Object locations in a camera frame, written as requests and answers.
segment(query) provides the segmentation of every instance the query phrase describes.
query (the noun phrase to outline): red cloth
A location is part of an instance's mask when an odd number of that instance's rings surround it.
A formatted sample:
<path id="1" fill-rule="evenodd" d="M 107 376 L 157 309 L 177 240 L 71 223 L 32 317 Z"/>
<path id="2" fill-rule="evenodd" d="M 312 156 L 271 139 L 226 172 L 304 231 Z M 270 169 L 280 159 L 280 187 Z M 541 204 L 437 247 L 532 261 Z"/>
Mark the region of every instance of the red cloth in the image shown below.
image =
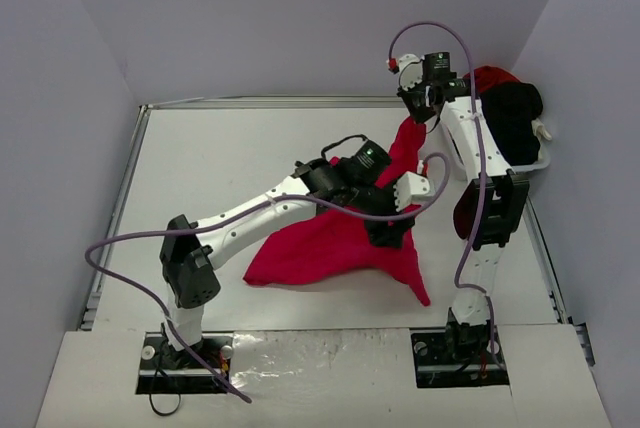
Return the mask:
<path id="1" fill-rule="evenodd" d="M 426 126 L 407 118 L 398 129 L 389 155 L 391 165 L 382 173 L 382 187 L 406 171 L 416 171 L 418 150 Z M 303 285 L 362 268 L 378 268 L 409 285 L 420 302 L 431 304 L 425 290 L 411 231 L 402 249 L 371 246 L 362 220 L 329 211 L 272 234 L 262 245 L 244 275 L 250 285 Z"/>
<path id="2" fill-rule="evenodd" d="M 481 66 L 473 70 L 473 74 L 476 76 L 476 90 L 478 90 L 479 94 L 507 81 L 520 83 L 520 80 L 511 73 L 495 66 Z M 469 73 L 464 75 L 464 77 L 469 78 Z"/>

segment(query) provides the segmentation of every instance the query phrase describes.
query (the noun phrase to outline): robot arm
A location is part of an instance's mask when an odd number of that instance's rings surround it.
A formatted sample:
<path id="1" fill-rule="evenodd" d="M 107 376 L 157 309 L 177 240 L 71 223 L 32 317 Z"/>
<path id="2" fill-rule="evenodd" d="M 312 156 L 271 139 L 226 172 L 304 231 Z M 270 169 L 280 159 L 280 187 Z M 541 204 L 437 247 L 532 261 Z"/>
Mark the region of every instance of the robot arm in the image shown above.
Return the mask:
<path id="1" fill-rule="evenodd" d="M 341 158 L 335 165 L 324 158 L 305 164 L 298 162 L 294 173 L 280 184 L 236 208 L 193 223 L 184 215 L 169 222 L 169 230 L 205 228 L 265 202 L 271 203 L 270 207 L 257 209 L 215 231 L 165 237 L 160 260 L 168 287 L 167 306 L 174 327 L 187 344 L 195 345 L 202 338 L 204 304 L 220 291 L 216 270 L 256 241 L 323 211 L 311 201 L 276 201 L 275 197 L 311 195 L 373 215 L 397 214 L 409 204 L 424 201 L 425 193 L 430 193 L 428 181 L 415 173 L 406 173 L 383 188 L 375 185 L 391 158 L 380 146 L 364 138 L 365 143 L 354 156 Z M 413 224 L 414 219 L 408 218 L 394 223 L 365 222 L 365 228 L 371 244 L 400 248 L 404 233 Z M 176 351 L 182 350 L 171 331 L 165 332 L 170 345 Z"/>
<path id="2" fill-rule="evenodd" d="M 404 55 L 390 64 L 399 74 L 398 96 L 412 118 L 419 123 L 437 117 L 454 141 L 465 167 L 469 183 L 455 207 L 453 221 L 458 236 L 472 243 L 460 285 L 449 312 L 447 332 L 450 350 L 459 359 L 468 358 L 477 346 L 487 346 L 490 335 L 490 311 L 486 295 L 491 295 L 500 256 L 511 233 L 518 228 L 529 182 L 517 175 L 501 155 L 482 114 L 480 100 L 477 113 L 471 109 L 469 80 L 457 78 L 450 70 L 449 53 L 432 53 L 419 58 Z M 480 122 L 485 154 L 487 183 L 479 230 L 470 239 L 479 203 L 481 171 L 480 141 L 476 128 Z M 464 285 L 481 287 L 465 288 Z"/>

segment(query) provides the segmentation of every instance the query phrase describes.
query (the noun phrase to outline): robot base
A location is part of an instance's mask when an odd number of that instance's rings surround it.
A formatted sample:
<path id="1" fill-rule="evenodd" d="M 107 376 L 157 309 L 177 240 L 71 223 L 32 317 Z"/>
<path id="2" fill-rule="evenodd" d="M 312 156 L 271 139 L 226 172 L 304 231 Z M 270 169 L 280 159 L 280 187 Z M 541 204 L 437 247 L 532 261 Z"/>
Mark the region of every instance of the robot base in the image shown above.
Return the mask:
<path id="1" fill-rule="evenodd" d="M 229 380 L 233 338 L 205 334 L 193 348 L 207 363 Z M 226 393 L 207 370 L 185 351 L 176 351 L 163 333 L 147 333 L 138 370 L 136 394 Z"/>
<path id="2" fill-rule="evenodd" d="M 488 345 L 467 359 L 456 359 L 445 330 L 412 330 L 413 364 L 418 388 L 466 388 L 509 385 L 509 375 L 493 361 Z M 502 353 L 498 360 L 504 365 Z"/>

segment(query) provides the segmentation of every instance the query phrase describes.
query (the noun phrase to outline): table surface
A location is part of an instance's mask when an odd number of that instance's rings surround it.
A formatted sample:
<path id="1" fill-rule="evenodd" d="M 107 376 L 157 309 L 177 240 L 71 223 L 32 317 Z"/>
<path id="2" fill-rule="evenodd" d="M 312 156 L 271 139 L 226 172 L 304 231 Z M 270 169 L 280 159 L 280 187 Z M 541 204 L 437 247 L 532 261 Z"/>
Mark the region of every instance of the table surface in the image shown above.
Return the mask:
<path id="1" fill-rule="evenodd" d="M 405 117 L 391 101 L 215 105 L 152 112 L 120 233 L 164 227 L 180 213 L 198 219 L 224 211 L 352 133 L 389 146 Z M 423 154 L 443 146 L 436 130 Z M 437 182 L 442 171 L 434 162 L 430 176 Z M 556 323 L 524 223 L 505 249 L 494 294 L 510 386 L 416 388 L 408 328 L 444 325 L 462 251 L 451 213 L 463 189 L 452 180 L 413 230 L 429 307 L 374 270 L 304 287 L 249 287 L 242 275 L 259 244 L 218 272 L 223 290 L 207 305 L 204 328 L 234 332 L 232 382 L 252 405 L 190 395 L 176 415 L 154 415 L 147 397 L 134 393 L 145 331 L 156 331 L 161 315 L 145 296 L 107 279 L 94 330 L 65 336 L 37 427 L 610 428 L 573 327 Z M 163 293 L 159 248 L 158 239 L 120 244 L 110 267 Z M 160 409 L 175 401 L 156 397 Z"/>
<path id="2" fill-rule="evenodd" d="M 232 381 L 160 418 L 135 395 L 143 334 L 65 336 L 37 428 L 434 426 L 610 428 L 572 326 L 504 326 L 511 386 L 417 389 L 409 331 L 238 332 Z M 156 396 L 159 409 L 175 396 Z"/>
<path id="3" fill-rule="evenodd" d="M 365 133 L 389 147 L 406 116 L 404 107 L 392 101 L 372 108 L 349 106 L 344 102 L 301 109 L 152 111 L 119 233 L 164 228 L 181 213 L 200 219 L 232 208 L 277 184 L 292 172 L 296 160 L 313 159 L 323 146 L 349 134 Z M 335 154 L 350 155 L 357 143 L 348 142 Z M 421 154 L 444 149 L 442 134 L 436 130 L 427 137 Z M 440 162 L 432 163 L 429 174 L 434 183 L 442 179 Z M 453 229 L 452 212 L 464 188 L 465 183 L 451 179 L 441 200 L 418 217 L 413 229 L 431 306 L 422 306 L 406 285 L 376 270 L 307 286 L 250 287 L 242 277 L 259 242 L 217 272 L 222 291 L 206 305 L 203 328 L 444 326 L 455 293 L 453 273 L 463 249 Z M 160 239 L 121 243 L 113 249 L 110 268 L 164 294 L 160 245 Z M 505 248 L 494 303 L 499 325 L 556 321 L 525 223 Z M 157 331 L 161 321 L 159 309 L 146 296 L 106 280 L 94 330 Z"/>

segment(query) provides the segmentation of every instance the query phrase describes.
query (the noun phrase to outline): purple cable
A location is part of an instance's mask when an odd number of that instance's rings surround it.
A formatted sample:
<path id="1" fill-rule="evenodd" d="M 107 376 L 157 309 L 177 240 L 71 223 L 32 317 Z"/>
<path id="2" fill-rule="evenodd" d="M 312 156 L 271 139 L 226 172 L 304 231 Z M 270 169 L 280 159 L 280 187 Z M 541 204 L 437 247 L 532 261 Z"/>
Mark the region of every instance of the purple cable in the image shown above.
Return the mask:
<path id="1" fill-rule="evenodd" d="M 475 73 L 473 72 L 473 59 L 471 57 L 471 50 L 469 50 L 469 47 L 464 42 L 464 40 L 460 37 L 460 35 L 458 35 L 458 33 L 456 33 L 453 29 L 449 28 L 447 25 L 440 23 L 438 21 L 417 21 L 415 23 L 411 23 L 405 26 L 396 34 L 396 36 L 393 37 L 393 40 L 391 40 L 391 45 L 389 45 L 388 59 L 391 60 L 393 58 L 393 47 L 395 46 L 396 41 L 398 41 L 398 38 L 400 38 L 400 36 L 405 31 L 411 28 L 414 28 L 416 26 L 437 26 L 439 28 L 442 28 L 445 31 L 448 31 L 451 35 L 453 35 L 453 37 L 458 41 L 458 43 L 460 43 L 460 46 L 464 50 L 464 54 L 467 57 L 467 63 L 469 65 L 469 77 L 471 81 L 471 112 L 475 116 L 478 113 L 478 109 L 476 107 L 476 77 L 475 77 Z M 480 285 L 476 285 L 473 283 L 460 283 L 462 270 L 464 269 L 464 265 L 467 262 L 469 255 L 471 254 L 473 241 L 475 240 L 478 234 L 478 229 L 480 227 L 480 221 L 482 219 L 482 210 L 484 208 L 484 201 L 485 201 L 485 189 L 487 186 L 487 161 L 485 159 L 486 153 L 484 149 L 484 143 L 482 142 L 482 128 L 480 125 L 480 120 L 477 117 L 475 117 L 474 120 L 476 125 L 476 133 L 478 136 L 478 146 L 479 146 L 478 151 L 480 155 L 480 195 L 478 198 L 478 207 L 476 209 L 475 218 L 473 220 L 473 226 L 471 227 L 471 233 L 469 234 L 469 241 L 467 242 L 464 248 L 464 251 L 462 253 L 462 257 L 460 258 L 460 262 L 458 263 L 458 267 L 456 269 L 456 274 L 453 281 L 455 283 L 456 288 L 459 288 L 459 289 L 470 288 L 470 289 L 479 291 L 485 296 L 487 300 L 487 306 L 489 308 L 489 330 L 490 330 L 489 343 L 491 346 L 491 355 L 496 365 L 501 369 L 506 370 L 506 367 L 504 367 L 500 363 L 500 360 L 498 360 L 498 356 L 494 350 L 496 320 L 495 320 L 495 311 L 493 309 L 493 303 L 491 302 L 491 297 L 488 295 L 487 290 Z"/>
<path id="2" fill-rule="evenodd" d="M 257 211 L 260 211 L 264 208 L 267 208 L 269 206 L 272 205 L 272 203 L 278 203 L 281 201 L 310 201 L 312 203 L 315 203 L 317 205 L 321 205 L 321 206 L 325 206 L 327 208 L 331 208 L 333 210 L 337 210 L 341 213 L 347 214 L 349 216 L 353 216 L 355 218 L 359 218 L 361 220 L 369 220 L 369 221 L 401 221 L 401 220 L 406 220 L 407 218 L 414 218 L 416 216 L 418 216 L 420 213 L 422 213 L 423 211 L 425 211 L 427 208 L 429 208 L 431 205 L 433 205 L 438 198 L 440 198 L 440 195 L 442 195 L 442 192 L 444 191 L 445 187 L 447 186 L 447 183 L 449 182 L 449 175 L 451 172 L 451 168 L 449 166 L 449 160 L 447 159 L 447 157 L 445 155 L 443 155 L 442 153 L 431 153 L 430 155 L 428 155 L 425 159 L 424 162 L 427 163 L 429 160 L 431 160 L 432 158 L 440 158 L 443 162 L 444 162 L 444 178 L 442 180 L 442 183 L 440 184 L 440 186 L 438 186 L 438 189 L 436 190 L 435 194 L 433 195 L 433 198 L 431 198 L 429 201 L 427 201 L 426 203 L 424 203 L 423 205 L 420 206 L 420 208 L 407 212 L 407 213 L 402 213 L 400 215 L 392 215 L 392 216 L 376 216 L 376 215 L 367 215 L 364 213 L 358 213 L 356 211 L 351 211 L 347 208 L 343 208 L 342 206 L 333 204 L 329 201 L 325 201 L 325 200 L 320 200 L 318 198 L 314 198 L 312 196 L 305 196 L 305 195 L 283 195 L 283 196 L 276 196 L 273 197 L 270 201 L 265 201 L 263 203 L 260 203 L 256 206 L 253 206 L 245 211 L 243 211 L 242 213 L 238 213 L 235 216 L 232 216 L 224 221 L 221 221 L 220 223 L 217 223 L 215 225 L 211 225 L 211 226 L 205 226 L 203 228 L 193 228 L 193 229 L 184 229 L 184 230 L 156 230 L 156 231 L 139 231 L 136 233 L 126 233 L 124 235 L 117 235 L 117 236 L 113 236 L 111 238 L 106 238 L 102 241 L 98 241 L 97 243 L 94 243 L 93 245 L 89 246 L 87 248 L 87 250 L 84 252 L 84 259 L 86 260 L 86 262 L 92 267 L 94 268 L 96 271 L 99 271 L 100 273 L 103 273 L 104 275 L 110 276 L 111 278 L 115 278 L 116 280 L 122 281 L 130 286 L 133 286 L 134 288 L 137 288 L 138 290 L 142 291 L 144 294 L 146 294 L 147 296 L 151 297 L 151 299 L 153 299 L 153 301 L 155 301 L 158 306 L 160 306 L 160 309 L 162 310 L 162 313 L 165 316 L 166 319 L 166 323 L 167 326 L 169 327 L 169 331 L 171 331 L 171 333 L 173 334 L 173 336 L 176 338 L 176 340 L 178 340 L 178 343 L 180 343 L 182 345 L 182 347 L 185 349 L 185 351 L 187 353 L 189 353 L 193 359 L 195 359 L 198 363 L 200 363 L 200 365 L 202 365 L 202 367 L 204 367 L 207 371 L 209 371 L 215 378 L 217 381 L 220 382 L 220 384 L 222 386 L 224 386 L 224 388 L 227 390 L 228 393 L 234 394 L 236 396 L 238 396 L 240 399 L 242 399 L 243 401 L 247 402 L 247 403 L 251 403 L 252 400 L 251 398 L 249 398 L 247 395 L 245 395 L 244 393 L 242 393 L 240 390 L 238 390 L 237 388 L 235 388 L 231 383 L 229 383 L 223 376 L 221 376 L 220 374 L 218 374 L 216 372 L 216 370 L 211 367 L 200 355 L 198 355 L 188 344 L 186 341 L 184 341 L 184 339 L 180 336 L 180 334 L 177 332 L 177 330 L 175 329 L 175 326 L 173 325 L 173 322 L 170 319 L 170 314 L 169 314 L 169 308 L 167 308 L 167 305 L 165 305 L 164 301 L 162 301 L 162 299 L 156 295 L 152 290 L 150 290 L 149 288 L 147 288 L 146 286 L 142 285 L 141 283 L 138 283 L 135 280 L 132 280 L 131 278 L 128 278 L 126 276 L 120 275 L 119 273 L 116 273 L 115 271 L 111 271 L 107 268 L 104 268 L 102 266 L 100 266 L 97 262 L 95 262 L 92 258 L 91 258 L 91 254 L 100 249 L 100 248 L 104 248 L 105 246 L 109 246 L 112 245 L 114 243 L 118 243 L 121 241 L 128 241 L 128 240 L 136 240 L 139 238 L 153 238 L 153 237 L 159 237 L 159 236 L 166 236 L 166 235 L 171 235 L 171 236 L 184 236 L 184 235 L 200 235 L 202 233 L 209 233 L 215 230 L 219 230 L 220 228 L 224 228 L 225 226 L 234 223 L 238 220 L 240 220 L 241 218 L 244 218 L 245 216 L 248 216 L 252 213 L 255 213 Z"/>

